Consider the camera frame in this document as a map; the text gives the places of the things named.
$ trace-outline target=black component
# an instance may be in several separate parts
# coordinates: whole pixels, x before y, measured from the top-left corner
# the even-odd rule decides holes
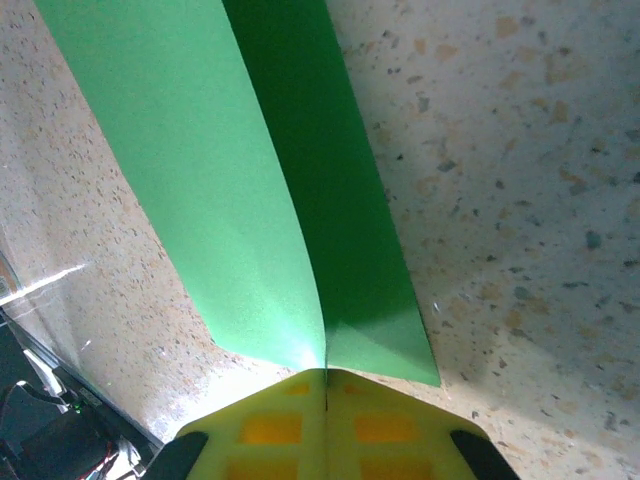
[[[92,410],[111,437],[118,438],[122,436],[133,445],[138,455],[140,455],[140,463],[142,465],[148,465],[151,462],[159,450],[159,445],[162,445],[159,440],[156,440],[159,445],[155,442],[152,443],[148,437],[134,427],[137,424],[133,423],[133,420],[123,417],[120,412],[111,408],[96,393],[89,390],[88,387],[76,380],[62,367],[54,368],[53,374],[67,389],[75,393],[77,400],[86,404]]]
[[[478,480],[520,480],[493,443],[464,430],[451,432],[451,439]]]
[[[36,400],[40,400],[41,402],[51,403],[53,405],[66,405],[66,402],[63,399],[59,397],[52,397],[50,395],[45,395],[44,393],[40,393],[31,385],[29,385],[28,382],[25,382],[24,380],[20,380],[15,385],[10,385],[8,387],[5,387],[2,390],[2,394],[0,394],[0,430],[2,429],[2,423],[4,421],[4,412],[6,410],[7,404],[9,403],[9,397],[18,388],[22,389],[30,397],[35,398]]]
[[[209,436],[191,432],[167,443],[151,462],[144,480],[185,480]]]
[[[0,320],[10,321],[1,308]],[[60,396],[65,403],[84,405],[83,409],[90,409],[104,427],[108,438],[122,440],[129,445],[130,450],[135,450],[140,457],[139,466],[141,468],[149,465],[154,455],[162,447],[163,442],[82,382],[82,377],[72,367],[64,364],[20,325],[10,321],[10,328],[22,347],[31,350],[47,364],[60,383],[65,386],[67,391]]]
[[[80,478],[100,465],[113,442],[91,409],[69,410],[21,443],[29,480]]]
[[[0,480],[21,480],[24,478],[18,463],[18,458],[13,454],[9,445],[4,440],[0,440]]]

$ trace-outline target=terrazzo floor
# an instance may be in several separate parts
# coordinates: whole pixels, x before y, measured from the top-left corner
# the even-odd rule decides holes
[[[31,0],[0,2],[11,315],[164,440],[290,375],[217,348]],[[640,3],[329,0],[443,386],[523,479],[640,478]]]

